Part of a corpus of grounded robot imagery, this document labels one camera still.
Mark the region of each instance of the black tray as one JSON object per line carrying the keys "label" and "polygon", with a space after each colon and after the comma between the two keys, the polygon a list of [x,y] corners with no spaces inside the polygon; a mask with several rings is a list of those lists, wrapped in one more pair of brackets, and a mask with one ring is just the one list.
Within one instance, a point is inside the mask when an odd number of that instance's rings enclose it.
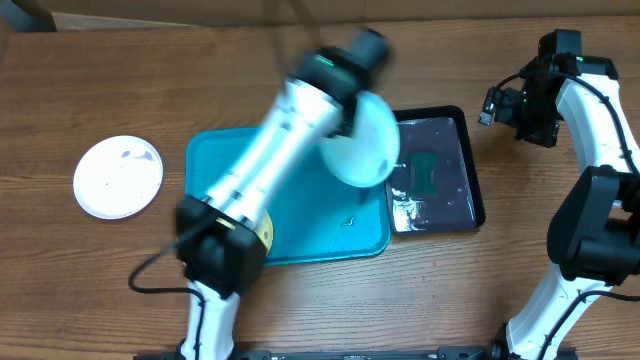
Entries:
{"label": "black tray", "polygon": [[[430,224],[426,226],[426,228],[416,228],[411,230],[404,229],[403,231],[399,231],[396,228],[396,223],[394,219],[394,205],[393,205],[393,193],[392,193],[392,185],[393,182],[398,182],[398,177],[407,177],[406,169],[396,169],[394,173],[391,174],[389,179],[385,184],[385,188],[387,191],[387,202],[389,208],[389,217],[391,228],[396,234],[424,234],[424,233],[434,233],[434,232],[444,232],[444,231],[454,231],[454,230],[469,230],[469,228],[475,228],[484,224],[486,220],[486,214],[484,211],[484,205],[482,202],[482,195],[480,193],[480,185],[478,183],[478,176],[476,174],[475,164],[473,162],[473,155],[471,151],[471,143],[469,141],[469,133],[467,132],[467,124],[465,122],[464,112],[456,107],[456,106],[440,106],[440,107],[432,107],[432,108],[422,108],[422,109],[408,109],[408,110],[396,110],[394,111],[394,115],[398,122],[406,122],[411,120],[420,120],[420,119],[435,119],[435,118],[449,118],[453,119],[455,123],[455,130],[457,130],[457,136],[460,142],[460,153],[462,154],[462,159],[464,161],[464,170],[466,170],[466,178],[468,184],[468,192],[471,194],[471,201],[468,203],[473,204],[473,220],[469,219],[468,223],[465,226],[456,227],[452,224],[443,223],[441,226],[437,224]],[[401,159],[405,150],[401,150]]]}

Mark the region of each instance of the teal tray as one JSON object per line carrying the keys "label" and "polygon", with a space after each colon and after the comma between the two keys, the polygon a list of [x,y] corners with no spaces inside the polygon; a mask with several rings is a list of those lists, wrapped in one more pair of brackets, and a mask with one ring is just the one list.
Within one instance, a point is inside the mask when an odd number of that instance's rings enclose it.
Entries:
{"label": "teal tray", "polygon": [[[197,198],[230,168],[257,128],[206,131],[187,147],[185,192]],[[267,209],[274,228],[268,265],[353,259],[381,253],[391,240],[383,185],[349,186],[312,149]]]}

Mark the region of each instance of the paper plate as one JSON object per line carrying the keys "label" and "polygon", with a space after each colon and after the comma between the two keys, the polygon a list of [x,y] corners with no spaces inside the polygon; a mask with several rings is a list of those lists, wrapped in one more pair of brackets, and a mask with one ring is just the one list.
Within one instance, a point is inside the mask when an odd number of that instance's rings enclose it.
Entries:
{"label": "paper plate", "polygon": [[101,219],[121,219],[144,209],[162,183],[156,149],[135,136],[115,136],[94,145],[73,175],[78,204]]}
{"label": "paper plate", "polygon": [[376,186],[394,169],[400,153],[398,124],[387,103],[370,92],[358,95],[353,134],[320,140],[327,168],[360,188]]}

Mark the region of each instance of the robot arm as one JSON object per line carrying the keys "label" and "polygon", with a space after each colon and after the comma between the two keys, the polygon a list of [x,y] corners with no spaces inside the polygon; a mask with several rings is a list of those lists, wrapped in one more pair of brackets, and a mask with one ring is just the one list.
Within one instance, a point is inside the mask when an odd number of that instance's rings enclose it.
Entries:
{"label": "robot arm", "polygon": [[[640,151],[620,105],[620,85],[606,75],[582,74],[578,77],[609,98],[624,131],[627,146],[635,164],[640,163]],[[631,173],[621,156],[620,140],[611,114],[600,100],[584,86],[565,80],[556,98],[558,113],[569,127],[580,173],[587,166],[611,165],[619,172]]]}
{"label": "robot arm", "polygon": [[637,273],[640,261],[634,220],[609,219],[611,207],[621,200],[623,207],[630,205],[625,210],[635,212],[637,193],[637,178],[629,174],[632,169],[624,159],[612,115],[583,85],[544,74],[575,76],[608,97],[631,159],[638,164],[640,151],[620,106],[615,68],[609,59],[581,56],[579,32],[556,30],[540,40],[539,49],[538,57],[523,69],[536,78],[527,78],[522,91],[492,88],[479,120],[488,124],[495,112],[496,122],[517,129],[516,139],[546,147],[555,145],[559,121],[564,120],[582,174],[549,227],[552,264],[529,302],[506,327],[508,353],[525,360],[555,359],[563,338],[597,296],[573,310],[541,354],[547,336],[574,300],[586,291],[609,291],[620,285],[626,276]]}
{"label": "robot arm", "polygon": [[386,64],[380,34],[361,32],[349,50],[307,54],[263,121],[252,144],[203,200],[187,198],[176,210],[177,256],[191,297],[182,359],[226,360],[243,295],[259,276],[267,249],[255,234],[273,194],[305,152],[324,136],[350,136],[356,95],[370,88]]}

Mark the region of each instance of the black cable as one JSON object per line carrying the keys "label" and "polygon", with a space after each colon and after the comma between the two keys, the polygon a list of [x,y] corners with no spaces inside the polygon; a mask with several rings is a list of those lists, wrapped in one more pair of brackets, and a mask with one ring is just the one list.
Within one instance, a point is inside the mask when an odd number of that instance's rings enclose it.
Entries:
{"label": "black cable", "polygon": [[177,246],[177,243],[171,243],[169,246],[164,248],[159,254],[153,255],[147,260],[145,260],[142,264],[140,264],[135,270],[131,272],[129,275],[129,289],[139,292],[141,294],[169,294],[169,293],[182,293],[182,294],[191,294],[200,300],[200,319],[198,320],[198,327],[196,329],[196,343],[193,346],[193,349],[196,353],[196,360],[200,359],[200,332],[202,330],[202,323],[204,321],[204,307],[206,301],[204,296],[198,290],[194,290],[188,287],[173,287],[173,288],[143,288],[136,285],[134,282],[138,275],[144,271],[149,265],[156,262],[161,257],[171,253]]}
{"label": "black cable", "polygon": [[569,305],[569,307],[564,312],[564,314],[562,314],[562,317],[553,326],[549,335],[545,337],[544,343],[542,344],[542,348],[540,350],[540,354],[538,355],[538,360],[544,359],[544,355],[547,352],[547,348],[549,347],[549,345],[551,345],[551,340],[556,336],[556,334],[558,333],[558,331],[560,330],[564,322],[567,321],[569,316],[571,316],[571,313],[573,312],[573,310],[575,310],[576,307],[578,307],[578,305],[581,302],[584,302],[586,298],[593,295],[605,296],[605,297],[609,297],[616,300],[622,300],[622,301],[640,302],[640,296],[622,295],[622,294],[611,293],[603,290],[591,290],[591,291],[585,291],[581,293],[575,300],[573,300],[573,302],[571,303],[571,305]]}
{"label": "black cable", "polygon": [[[607,108],[607,110],[611,114],[613,125],[615,126],[616,134],[618,135],[618,141],[620,142],[620,148],[622,149],[622,156],[625,162],[627,163],[627,166],[629,167],[629,171],[631,171],[633,175],[640,177],[640,172],[638,172],[638,168],[636,168],[636,165],[633,163],[633,159],[631,158],[631,151],[629,150],[629,146],[627,145],[627,140],[626,140],[626,137],[624,136],[624,130],[622,129],[622,123],[620,122],[618,113],[613,108],[613,105],[611,105],[611,102],[609,102],[609,97],[602,94],[602,92],[596,89],[593,85],[589,84],[588,82],[576,76],[561,73],[561,72],[548,71],[548,70],[532,70],[532,71],[521,71],[517,74],[513,74],[509,76],[508,78],[498,83],[498,85],[496,85],[496,89],[500,90],[500,88],[502,88],[506,83],[508,83],[509,81],[515,80],[517,78],[529,78],[529,77],[539,76],[539,75],[559,76],[565,79],[575,81],[576,83],[582,85],[584,88],[586,88],[591,93],[593,93],[593,95],[595,95],[604,104],[604,106]],[[495,92],[491,95],[492,103],[494,101],[493,99],[494,96],[495,96]]]}

